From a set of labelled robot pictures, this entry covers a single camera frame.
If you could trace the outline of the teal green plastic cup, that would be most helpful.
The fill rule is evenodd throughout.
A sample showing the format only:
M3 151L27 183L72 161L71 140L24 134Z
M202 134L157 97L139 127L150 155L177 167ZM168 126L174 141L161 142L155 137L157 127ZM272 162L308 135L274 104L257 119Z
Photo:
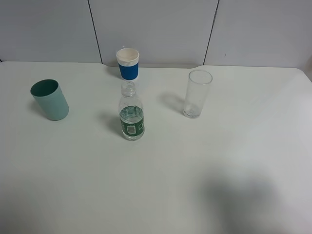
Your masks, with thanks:
M30 93L49 120L62 120L69 114L69 105L56 80L41 80L31 87Z

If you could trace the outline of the clear water bottle green label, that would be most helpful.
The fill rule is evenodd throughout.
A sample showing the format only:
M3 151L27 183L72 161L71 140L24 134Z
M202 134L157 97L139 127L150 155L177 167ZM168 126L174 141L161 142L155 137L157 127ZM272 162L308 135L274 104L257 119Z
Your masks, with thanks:
M145 132L143 104L132 81L124 81L121 85L118 112L124 137L130 141L140 139Z

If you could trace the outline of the white cup blue sleeve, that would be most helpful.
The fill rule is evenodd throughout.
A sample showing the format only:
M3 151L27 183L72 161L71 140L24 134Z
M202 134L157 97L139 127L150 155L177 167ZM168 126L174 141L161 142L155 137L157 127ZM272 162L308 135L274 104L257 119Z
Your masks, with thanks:
M124 80L138 77L139 52L133 48L122 48L116 53L121 76Z

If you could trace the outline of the tall clear drinking glass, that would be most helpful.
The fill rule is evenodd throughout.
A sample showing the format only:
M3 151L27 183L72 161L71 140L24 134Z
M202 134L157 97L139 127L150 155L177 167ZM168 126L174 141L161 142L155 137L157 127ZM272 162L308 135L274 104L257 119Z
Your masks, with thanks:
M188 75L188 84L183 113L188 118L200 116L213 76L205 70L192 70Z

